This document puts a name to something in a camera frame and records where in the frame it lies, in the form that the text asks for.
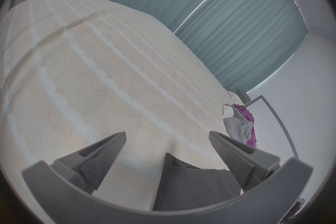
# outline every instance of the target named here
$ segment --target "striped bedspread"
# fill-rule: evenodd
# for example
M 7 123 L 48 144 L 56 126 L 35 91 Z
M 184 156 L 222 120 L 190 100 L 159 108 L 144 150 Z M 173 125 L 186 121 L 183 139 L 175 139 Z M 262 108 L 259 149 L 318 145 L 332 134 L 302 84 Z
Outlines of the striped bedspread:
M 108 0 L 27 0 L 0 25 L 0 162 L 29 207 L 21 170 L 111 134 L 127 142 L 94 196 L 150 210 L 166 152 L 225 168 L 208 141 L 226 134 L 230 95 L 154 17 Z

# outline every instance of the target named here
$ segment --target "purple satin fabric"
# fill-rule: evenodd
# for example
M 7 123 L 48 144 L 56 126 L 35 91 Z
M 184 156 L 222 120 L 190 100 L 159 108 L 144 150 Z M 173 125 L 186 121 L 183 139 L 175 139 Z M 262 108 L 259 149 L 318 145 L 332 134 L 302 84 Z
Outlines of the purple satin fabric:
M 245 106 L 235 104 L 234 107 L 239 110 L 239 112 L 243 115 L 244 118 L 246 118 L 248 121 L 252 121 L 254 123 L 254 117 L 249 112 L 249 110 L 246 109 Z M 246 144 L 249 145 L 249 146 L 256 147 L 257 146 L 257 139 L 255 138 L 254 124 L 253 124 L 253 127 L 252 127 L 250 133 L 251 133 L 251 138 L 246 142 Z

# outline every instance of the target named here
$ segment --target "curtain fold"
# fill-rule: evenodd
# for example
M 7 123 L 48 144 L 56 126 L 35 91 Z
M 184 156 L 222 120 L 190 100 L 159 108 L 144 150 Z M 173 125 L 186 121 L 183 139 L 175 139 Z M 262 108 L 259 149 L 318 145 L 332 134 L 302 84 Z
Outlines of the curtain fold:
M 203 0 L 111 0 L 172 32 Z M 206 0 L 176 31 L 224 86 L 248 91 L 276 71 L 308 30 L 294 0 Z

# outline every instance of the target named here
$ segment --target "bed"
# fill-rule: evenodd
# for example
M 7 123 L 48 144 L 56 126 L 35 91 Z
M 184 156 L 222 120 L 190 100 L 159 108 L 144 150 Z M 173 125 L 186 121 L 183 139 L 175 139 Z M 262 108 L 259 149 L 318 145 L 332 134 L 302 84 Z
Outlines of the bed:
M 154 17 L 108 0 L 27 0 L 0 24 L 1 169 L 43 221 L 21 171 L 111 134 L 127 142 L 94 196 L 150 210 L 166 152 L 225 169 L 210 130 L 233 104 L 204 64 Z

